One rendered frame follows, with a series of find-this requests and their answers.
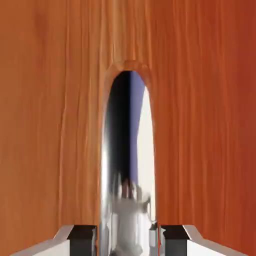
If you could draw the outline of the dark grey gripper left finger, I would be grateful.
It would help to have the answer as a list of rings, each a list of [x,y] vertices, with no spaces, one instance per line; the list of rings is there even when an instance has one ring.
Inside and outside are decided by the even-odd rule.
[[[64,225],[54,236],[10,256],[97,256],[95,225]]]

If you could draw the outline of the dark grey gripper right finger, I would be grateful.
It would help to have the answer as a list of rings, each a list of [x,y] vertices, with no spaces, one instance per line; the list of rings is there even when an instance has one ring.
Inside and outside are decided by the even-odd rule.
[[[202,237],[194,225],[163,225],[159,256],[247,256]]]

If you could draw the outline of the curved shiny metal drawer handle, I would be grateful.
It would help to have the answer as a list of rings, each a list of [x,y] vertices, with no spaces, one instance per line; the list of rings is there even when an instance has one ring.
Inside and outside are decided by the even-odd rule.
[[[99,256],[159,256],[151,76],[147,65],[119,61],[104,94]]]

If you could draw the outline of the orange wooden drawer front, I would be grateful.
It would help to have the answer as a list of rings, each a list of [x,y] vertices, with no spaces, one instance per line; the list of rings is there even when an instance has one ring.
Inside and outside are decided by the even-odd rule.
[[[0,256],[98,224],[103,110],[130,68],[158,222],[256,256],[256,0],[0,0]]]

